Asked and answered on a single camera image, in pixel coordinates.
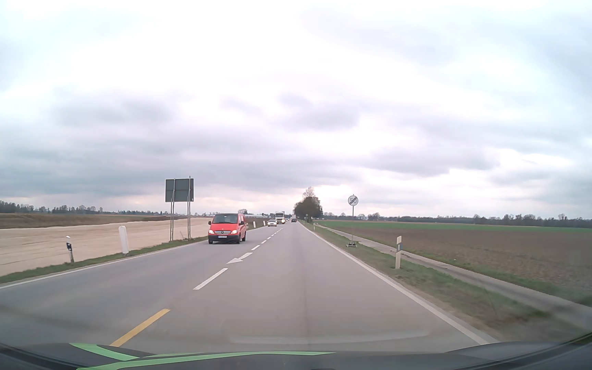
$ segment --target sky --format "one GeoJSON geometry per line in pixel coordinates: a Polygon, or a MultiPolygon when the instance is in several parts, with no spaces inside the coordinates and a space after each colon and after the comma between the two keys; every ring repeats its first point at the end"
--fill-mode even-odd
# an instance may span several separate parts
{"type": "Polygon", "coordinates": [[[0,199],[188,176],[199,213],[592,218],[592,1],[0,0],[0,199]]]}

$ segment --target truck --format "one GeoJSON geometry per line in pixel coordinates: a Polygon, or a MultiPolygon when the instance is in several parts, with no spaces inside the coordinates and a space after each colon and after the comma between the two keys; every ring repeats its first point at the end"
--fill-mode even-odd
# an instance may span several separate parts
{"type": "Polygon", "coordinates": [[[284,211],[276,211],[275,212],[275,222],[279,224],[285,223],[285,212],[284,211]]]}

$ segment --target green stripe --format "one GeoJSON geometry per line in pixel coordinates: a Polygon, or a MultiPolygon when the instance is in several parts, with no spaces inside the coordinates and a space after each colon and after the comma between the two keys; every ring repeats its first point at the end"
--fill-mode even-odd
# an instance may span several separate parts
{"type": "Polygon", "coordinates": [[[127,361],[129,359],[136,359],[138,357],[132,355],[121,354],[120,352],[112,351],[110,349],[102,348],[96,344],[88,343],[70,343],[71,346],[83,349],[84,351],[92,352],[94,354],[119,359],[120,361],[127,361]]]}
{"type": "Polygon", "coordinates": [[[197,355],[197,354],[201,354],[201,353],[202,352],[185,352],[183,354],[164,354],[164,355],[144,356],[143,358],[152,358],[152,357],[177,357],[177,356],[197,355]]]}
{"type": "Polygon", "coordinates": [[[333,353],[334,352],[309,352],[309,351],[232,352],[229,354],[211,354],[211,355],[199,355],[199,356],[187,356],[187,357],[139,359],[136,361],[116,362],[116,363],[110,363],[107,365],[100,365],[100,366],[93,366],[93,367],[81,367],[77,370],[119,370],[119,369],[127,369],[129,367],[163,365],[166,363],[179,363],[179,362],[188,362],[188,361],[199,361],[201,359],[215,359],[215,358],[250,356],[250,355],[316,356],[316,355],[325,355],[325,354],[333,354],[333,353]]]}

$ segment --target yellow lane marking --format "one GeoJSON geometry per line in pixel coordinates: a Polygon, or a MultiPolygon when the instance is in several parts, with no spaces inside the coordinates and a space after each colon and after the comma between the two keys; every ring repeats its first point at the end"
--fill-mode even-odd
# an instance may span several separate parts
{"type": "Polygon", "coordinates": [[[162,309],[161,311],[157,312],[156,314],[152,315],[148,320],[138,324],[136,328],[130,330],[127,334],[121,336],[117,341],[110,344],[113,347],[120,347],[121,345],[125,344],[128,340],[132,339],[136,334],[143,331],[143,329],[150,326],[155,321],[159,320],[159,317],[166,315],[170,310],[167,308],[162,309]]]}

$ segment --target windshield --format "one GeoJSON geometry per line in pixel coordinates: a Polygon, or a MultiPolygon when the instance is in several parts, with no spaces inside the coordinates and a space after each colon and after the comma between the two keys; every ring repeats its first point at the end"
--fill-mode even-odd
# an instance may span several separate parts
{"type": "Polygon", "coordinates": [[[219,213],[214,216],[213,224],[235,224],[237,223],[238,215],[236,213],[219,213]]]}
{"type": "Polygon", "coordinates": [[[0,0],[2,344],[589,340],[592,1],[0,0]]]}

